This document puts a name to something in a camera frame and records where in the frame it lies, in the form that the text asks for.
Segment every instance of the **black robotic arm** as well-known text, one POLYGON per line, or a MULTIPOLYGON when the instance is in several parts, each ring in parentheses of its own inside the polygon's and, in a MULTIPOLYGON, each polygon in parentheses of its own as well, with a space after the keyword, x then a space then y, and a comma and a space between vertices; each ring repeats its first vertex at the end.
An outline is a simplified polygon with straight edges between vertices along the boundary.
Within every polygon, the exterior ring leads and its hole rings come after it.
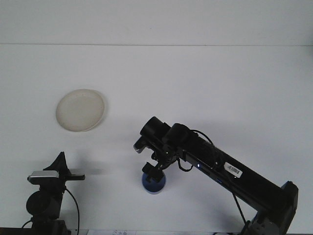
POLYGON ((147 181, 159 182, 162 171, 182 159, 255 208, 257 214, 243 234, 286 234, 298 201, 298 188, 291 181, 278 187, 179 123, 170 127, 153 117, 140 134, 134 149, 138 153, 145 147, 152 149, 152 159, 157 161, 156 166, 143 167, 147 181))

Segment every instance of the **barcode label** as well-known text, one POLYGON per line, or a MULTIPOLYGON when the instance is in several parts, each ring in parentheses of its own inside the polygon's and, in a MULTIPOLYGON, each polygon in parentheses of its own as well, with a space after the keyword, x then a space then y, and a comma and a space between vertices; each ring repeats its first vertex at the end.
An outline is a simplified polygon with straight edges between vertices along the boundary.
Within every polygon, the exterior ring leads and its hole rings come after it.
POLYGON ((240 176, 242 175, 242 171, 237 169, 236 167, 234 167, 233 165, 229 164, 229 163, 225 163, 224 164, 224 169, 227 170, 230 174, 240 178, 240 176))

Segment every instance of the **white plate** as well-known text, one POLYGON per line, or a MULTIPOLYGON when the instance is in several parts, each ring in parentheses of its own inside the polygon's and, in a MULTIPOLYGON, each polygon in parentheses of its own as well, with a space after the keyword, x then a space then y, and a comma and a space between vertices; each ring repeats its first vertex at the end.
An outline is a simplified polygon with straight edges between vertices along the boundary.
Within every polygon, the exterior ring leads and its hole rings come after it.
POLYGON ((75 90, 64 96, 58 104, 58 123, 70 131, 87 131, 95 127, 104 113, 104 101, 96 91, 75 90))

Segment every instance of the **wire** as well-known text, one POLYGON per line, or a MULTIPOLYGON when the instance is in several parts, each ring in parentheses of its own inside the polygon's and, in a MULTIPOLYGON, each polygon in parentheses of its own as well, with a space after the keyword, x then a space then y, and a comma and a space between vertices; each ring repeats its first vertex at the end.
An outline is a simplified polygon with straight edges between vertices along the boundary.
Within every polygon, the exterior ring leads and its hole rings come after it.
POLYGON ((180 159, 179 159, 179 158, 177 158, 177 162, 178 162, 178 167, 179 167, 182 171, 188 172, 188 171, 191 171, 191 170, 192 170, 193 165, 191 165, 191 167, 190 167, 189 169, 185 169, 185 168, 183 168, 183 167, 180 165, 180 159))
MULTIPOLYGON (((213 146, 213 148, 214 148, 216 154, 218 155, 218 152, 216 151, 216 147, 215 147, 214 143, 212 142, 212 140, 211 140, 206 134, 204 134, 203 132, 198 131, 198 130, 192 130, 192 131, 193 131, 193 132, 197 132, 197 133, 203 135, 203 136, 212 144, 212 146, 213 146)), ((250 233, 250 230, 249 230, 249 228, 248 228, 248 226, 247 226, 247 222, 246 222, 244 213, 243 213, 243 211, 241 210, 241 207, 240 207, 240 205, 239 205, 239 202, 238 202, 238 200, 237 200, 237 197, 236 197, 236 195, 235 195, 235 193, 234 193, 234 191, 233 191, 233 188, 232 188, 232 186, 231 186, 231 183, 232 183, 232 182, 231 182, 231 179, 230 179, 230 177, 229 177, 228 175, 227 175, 226 177, 227 177, 228 182, 229 182, 229 190, 230 190, 230 192, 233 194, 233 197, 234 197, 234 200, 235 200, 236 205, 237 205, 237 207, 238 207, 238 210, 239 210, 239 213, 240 213, 240 215, 241 215, 241 218, 242 218, 243 221, 244 221, 245 228, 247 228, 249 234, 251 234, 251 233, 250 233)))
POLYGON ((78 235, 79 234, 79 222, 80 222, 78 204, 73 194, 66 187, 65 187, 65 190, 71 195, 71 197, 74 199, 74 202, 76 204, 77 214, 78 214, 78 225, 77 225, 77 235, 78 235))
POLYGON ((28 220, 26 223, 23 224, 22 229, 25 227, 26 224, 30 223, 31 220, 28 220))
POLYGON ((213 147, 215 148, 214 143, 212 142, 212 140, 211 140, 205 133, 203 133, 203 132, 201 132, 201 131, 198 131, 198 130, 191 130, 191 131, 197 132, 197 133, 203 135, 203 136, 213 145, 213 147))

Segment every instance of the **white backdrop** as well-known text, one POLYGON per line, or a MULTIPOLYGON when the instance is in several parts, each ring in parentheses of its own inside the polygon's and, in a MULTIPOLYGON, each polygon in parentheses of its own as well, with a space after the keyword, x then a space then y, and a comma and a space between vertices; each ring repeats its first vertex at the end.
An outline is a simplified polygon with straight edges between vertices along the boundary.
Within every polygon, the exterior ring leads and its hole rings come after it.
POLYGON ((312 0, 0 0, 0 43, 313 45, 312 0))
MULTIPOLYGON (((207 133, 215 145, 281 186, 299 187, 289 233, 312 232, 312 47, 148 47, 1 45, 0 226, 19 227, 37 186, 34 170, 65 151, 82 182, 68 182, 85 229, 239 231, 232 195, 177 165, 150 195, 141 168, 151 151, 132 145, 157 116, 207 133), (88 88, 102 93, 106 114, 96 128, 73 133, 55 118, 59 100, 88 88)), ((241 202, 247 219, 255 211, 241 202)), ((76 227, 64 196, 61 218, 76 227)))

